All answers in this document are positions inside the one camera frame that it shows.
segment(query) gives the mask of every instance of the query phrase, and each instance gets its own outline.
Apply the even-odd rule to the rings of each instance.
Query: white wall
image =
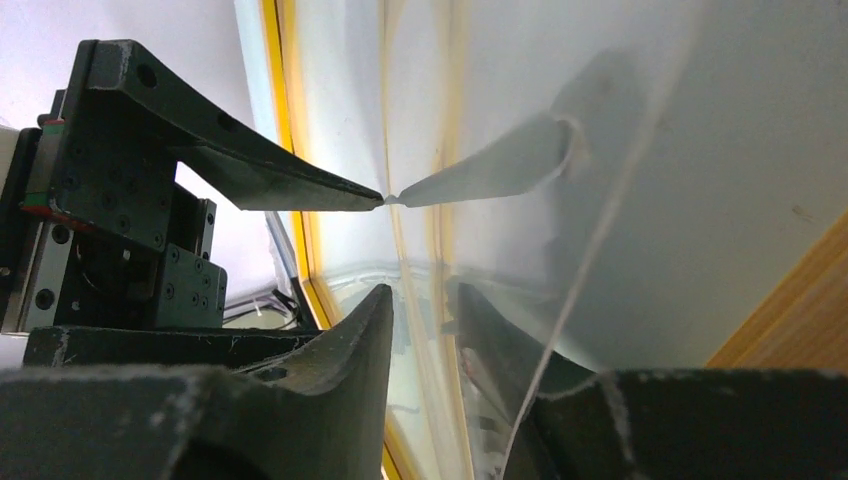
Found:
[[[261,30],[252,33],[262,38]],[[38,114],[50,110],[54,91],[67,86],[78,43],[116,38],[141,42],[198,92],[253,127],[232,0],[0,2],[0,117],[18,129],[35,126]],[[255,42],[249,46],[256,49]],[[263,214],[239,211],[182,165],[177,178],[218,204],[212,261],[227,269],[228,298],[273,284]]]

